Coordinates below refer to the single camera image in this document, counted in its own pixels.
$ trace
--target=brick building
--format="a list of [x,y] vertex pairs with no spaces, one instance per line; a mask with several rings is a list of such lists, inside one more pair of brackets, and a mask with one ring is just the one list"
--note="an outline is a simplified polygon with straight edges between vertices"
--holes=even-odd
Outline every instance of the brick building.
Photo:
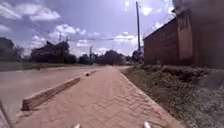
[[164,64],[224,68],[224,1],[173,0],[173,3],[176,18],[144,39],[145,63],[160,60]]
[[191,27],[188,12],[183,12],[144,38],[145,64],[190,64]]

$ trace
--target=red brick pavement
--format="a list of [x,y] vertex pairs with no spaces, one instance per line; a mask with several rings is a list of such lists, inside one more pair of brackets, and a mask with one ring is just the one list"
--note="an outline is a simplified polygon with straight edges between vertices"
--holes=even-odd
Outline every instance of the red brick pavement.
[[37,107],[16,128],[168,128],[155,103],[131,86],[121,73],[106,67]]

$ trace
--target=blue sky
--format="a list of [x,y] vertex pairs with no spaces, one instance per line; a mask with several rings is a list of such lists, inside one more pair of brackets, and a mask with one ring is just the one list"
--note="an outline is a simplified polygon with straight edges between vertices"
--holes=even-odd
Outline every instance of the blue sky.
[[[138,0],[141,36],[174,16],[172,0]],[[114,49],[131,55],[137,48],[135,0],[0,0],[0,36],[9,37],[26,53],[46,40],[69,38],[71,53],[98,54]]]

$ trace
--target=grass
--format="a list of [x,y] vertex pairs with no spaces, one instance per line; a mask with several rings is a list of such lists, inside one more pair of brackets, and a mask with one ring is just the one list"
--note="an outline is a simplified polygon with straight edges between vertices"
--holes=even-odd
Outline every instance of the grass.
[[188,128],[224,126],[224,72],[139,66],[124,74]]

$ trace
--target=curb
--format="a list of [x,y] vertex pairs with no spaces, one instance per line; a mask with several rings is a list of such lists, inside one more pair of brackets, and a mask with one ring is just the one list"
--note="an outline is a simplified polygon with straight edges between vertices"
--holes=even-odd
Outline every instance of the curb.
[[172,117],[166,110],[164,110],[161,106],[159,106],[154,100],[152,100],[148,95],[146,95],[141,89],[139,89],[137,86],[135,86],[122,72],[120,72],[121,76],[128,82],[128,84],[138,90],[140,94],[145,96],[148,101],[150,101],[152,104],[152,107],[155,108],[159,112],[162,117],[166,120],[168,125],[166,128],[185,128],[183,124],[181,124],[178,120],[176,120],[174,117]]
[[96,72],[97,72],[97,70],[93,70],[93,71],[87,72],[87,73],[85,73],[85,76],[91,76],[91,75],[93,75]]
[[77,77],[75,79],[69,80],[62,85],[52,87],[46,89],[44,91],[38,92],[36,94],[31,95],[28,98],[23,99],[22,101],[22,111],[30,111],[36,106],[42,104],[43,102],[47,101],[51,97],[55,96],[56,94],[60,93],[61,91],[73,86],[74,84],[81,81],[81,77]]

